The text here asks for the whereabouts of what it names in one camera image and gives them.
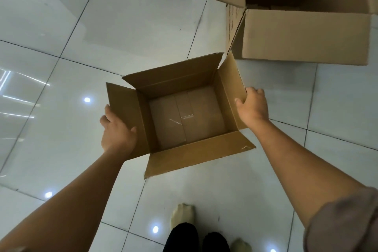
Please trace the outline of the person's right hand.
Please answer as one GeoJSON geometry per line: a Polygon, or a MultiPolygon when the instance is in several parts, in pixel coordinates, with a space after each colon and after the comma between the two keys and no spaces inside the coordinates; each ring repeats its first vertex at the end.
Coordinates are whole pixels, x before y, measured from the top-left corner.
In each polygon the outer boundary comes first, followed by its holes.
{"type": "Polygon", "coordinates": [[[269,121],[268,105],[263,89],[247,87],[246,93],[245,108],[237,111],[243,123],[252,129],[260,122],[269,121]]]}

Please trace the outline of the person's left hand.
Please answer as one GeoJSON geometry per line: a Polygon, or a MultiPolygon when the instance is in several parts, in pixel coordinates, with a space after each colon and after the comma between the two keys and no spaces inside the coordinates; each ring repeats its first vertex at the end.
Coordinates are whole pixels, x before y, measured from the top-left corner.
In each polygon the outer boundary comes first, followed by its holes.
{"type": "Polygon", "coordinates": [[[122,161],[131,159],[137,140],[130,140],[130,128],[116,116],[109,104],[105,106],[100,124],[104,128],[101,140],[103,155],[112,156],[122,161]]]}

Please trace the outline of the small cardboard box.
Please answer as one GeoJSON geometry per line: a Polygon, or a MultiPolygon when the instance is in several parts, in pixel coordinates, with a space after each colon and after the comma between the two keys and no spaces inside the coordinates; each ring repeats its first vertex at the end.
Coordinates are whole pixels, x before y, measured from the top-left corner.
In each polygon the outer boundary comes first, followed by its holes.
{"type": "Polygon", "coordinates": [[[235,98],[247,93],[234,55],[223,55],[123,76],[133,88],[106,83],[112,111],[137,128],[131,159],[149,154],[144,179],[256,148],[241,132],[235,98]]]}

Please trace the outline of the person's left forearm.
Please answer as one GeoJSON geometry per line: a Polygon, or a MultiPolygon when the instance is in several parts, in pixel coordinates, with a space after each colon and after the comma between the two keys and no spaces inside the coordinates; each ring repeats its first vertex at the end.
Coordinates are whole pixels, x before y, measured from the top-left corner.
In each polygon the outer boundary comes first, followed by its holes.
{"type": "Polygon", "coordinates": [[[129,153],[110,148],[0,240],[0,252],[88,252],[129,153]]]}

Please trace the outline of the person's right forearm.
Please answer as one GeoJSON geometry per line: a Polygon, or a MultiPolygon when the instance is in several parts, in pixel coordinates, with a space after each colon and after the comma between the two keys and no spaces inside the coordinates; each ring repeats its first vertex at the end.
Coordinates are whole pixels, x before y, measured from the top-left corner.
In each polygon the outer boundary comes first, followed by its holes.
{"type": "Polygon", "coordinates": [[[304,227],[325,204],[365,187],[298,144],[268,119],[251,118],[246,124],[260,142],[304,227]]]}

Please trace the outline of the person's cream left shoe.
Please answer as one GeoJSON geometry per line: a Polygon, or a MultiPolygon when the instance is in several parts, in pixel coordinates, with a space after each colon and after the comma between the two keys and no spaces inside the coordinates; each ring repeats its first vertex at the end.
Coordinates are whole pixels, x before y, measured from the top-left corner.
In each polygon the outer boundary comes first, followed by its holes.
{"type": "Polygon", "coordinates": [[[170,230],[172,231],[175,227],[177,227],[177,225],[182,223],[189,223],[194,225],[195,217],[195,206],[185,203],[178,204],[171,215],[170,230]]]}

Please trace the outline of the person's cream shoe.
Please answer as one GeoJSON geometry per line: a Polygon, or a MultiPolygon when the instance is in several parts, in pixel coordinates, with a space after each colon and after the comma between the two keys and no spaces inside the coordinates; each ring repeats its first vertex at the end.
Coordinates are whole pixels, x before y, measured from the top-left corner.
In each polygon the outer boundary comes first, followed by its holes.
{"type": "Polygon", "coordinates": [[[237,238],[232,242],[230,252],[253,252],[253,250],[250,244],[241,238],[237,238]]]}
{"type": "Polygon", "coordinates": [[[189,223],[194,225],[195,217],[195,206],[185,203],[178,204],[171,215],[170,230],[172,231],[175,227],[177,227],[177,225],[182,223],[189,223]]]}

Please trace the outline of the large open cardboard box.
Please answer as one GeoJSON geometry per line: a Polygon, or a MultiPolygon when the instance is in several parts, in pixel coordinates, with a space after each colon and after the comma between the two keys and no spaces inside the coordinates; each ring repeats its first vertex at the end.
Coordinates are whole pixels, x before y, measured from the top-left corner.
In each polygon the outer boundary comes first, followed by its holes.
{"type": "Polygon", "coordinates": [[[226,3],[235,59],[366,66],[378,0],[216,0],[226,3]]]}

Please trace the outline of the person's black trousers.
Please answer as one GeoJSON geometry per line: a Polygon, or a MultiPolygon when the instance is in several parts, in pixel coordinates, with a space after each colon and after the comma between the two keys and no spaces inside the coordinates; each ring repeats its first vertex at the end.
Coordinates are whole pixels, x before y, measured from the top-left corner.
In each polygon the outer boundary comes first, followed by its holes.
{"type": "Polygon", "coordinates": [[[171,230],[163,252],[231,252],[231,250],[227,240],[219,232],[208,233],[200,244],[196,227],[184,222],[171,230]]]}

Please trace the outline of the person's cream right shoe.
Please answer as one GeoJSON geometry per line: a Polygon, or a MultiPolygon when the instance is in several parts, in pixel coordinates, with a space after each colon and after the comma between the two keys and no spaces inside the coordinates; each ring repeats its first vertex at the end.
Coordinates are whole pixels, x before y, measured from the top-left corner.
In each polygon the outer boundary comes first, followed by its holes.
{"type": "Polygon", "coordinates": [[[237,238],[232,242],[230,252],[253,252],[253,250],[250,244],[241,238],[237,238]]]}

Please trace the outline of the person's grey sleeve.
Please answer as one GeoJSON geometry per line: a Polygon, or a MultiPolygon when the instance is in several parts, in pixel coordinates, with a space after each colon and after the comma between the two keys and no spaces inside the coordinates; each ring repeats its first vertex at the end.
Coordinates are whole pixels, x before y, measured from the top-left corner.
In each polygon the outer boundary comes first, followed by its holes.
{"type": "Polygon", "coordinates": [[[325,204],[305,229],[304,252],[378,252],[378,189],[325,204]]]}

